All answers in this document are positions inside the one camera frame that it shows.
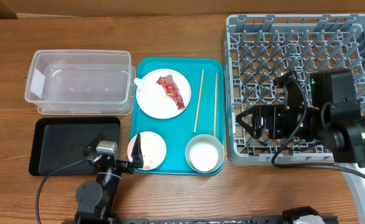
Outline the clear plastic wrap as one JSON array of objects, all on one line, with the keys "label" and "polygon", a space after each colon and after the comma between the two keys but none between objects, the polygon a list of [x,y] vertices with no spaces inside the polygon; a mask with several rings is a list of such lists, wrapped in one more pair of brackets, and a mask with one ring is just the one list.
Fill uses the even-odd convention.
[{"label": "clear plastic wrap", "polygon": [[143,79],[135,78],[133,81],[134,81],[135,85],[137,86],[137,90],[139,92],[145,92],[146,84],[145,84],[145,81]]}]

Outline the red snack wrapper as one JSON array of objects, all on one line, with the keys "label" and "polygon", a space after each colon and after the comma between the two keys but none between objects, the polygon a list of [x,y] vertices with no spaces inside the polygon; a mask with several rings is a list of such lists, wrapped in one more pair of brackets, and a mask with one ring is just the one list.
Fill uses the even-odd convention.
[{"label": "red snack wrapper", "polygon": [[161,85],[165,90],[166,95],[173,99],[178,110],[185,108],[181,92],[171,74],[166,75],[165,77],[159,77],[156,83]]}]

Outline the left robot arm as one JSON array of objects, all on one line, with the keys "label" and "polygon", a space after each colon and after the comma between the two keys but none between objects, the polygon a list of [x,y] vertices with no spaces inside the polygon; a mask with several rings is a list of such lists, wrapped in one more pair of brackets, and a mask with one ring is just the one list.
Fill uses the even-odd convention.
[{"label": "left robot arm", "polygon": [[78,209],[74,222],[122,223],[113,213],[116,191],[122,174],[133,174],[136,168],[143,167],[141,136],[134,141],[131,162],[119,160],[118,144],[105,141],[102,134],[87,146],[85,155],[87,162],[96,169],[97,177],[77,189]]}]

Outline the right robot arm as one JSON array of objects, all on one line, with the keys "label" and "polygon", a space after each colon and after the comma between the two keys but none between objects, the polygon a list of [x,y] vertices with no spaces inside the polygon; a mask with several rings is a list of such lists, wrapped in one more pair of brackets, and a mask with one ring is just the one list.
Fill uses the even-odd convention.
[{"label": "right robot arm", "polygon": [[[365,116],[361,115],[351,70],[334,69],[311,73],[311,97],[302,89],[296,72],[277,76],[274,85],[285,92],[282,105],[253,106],[235,117],[251,137],[266,129],[271,139],[285,141],[271,158],[283,169],[328,169],[343,172],[354,199],[358,220],[365,223]],[[277,163],[289,143],[299,138],[322,145],[333,154],[334,164]]]}]

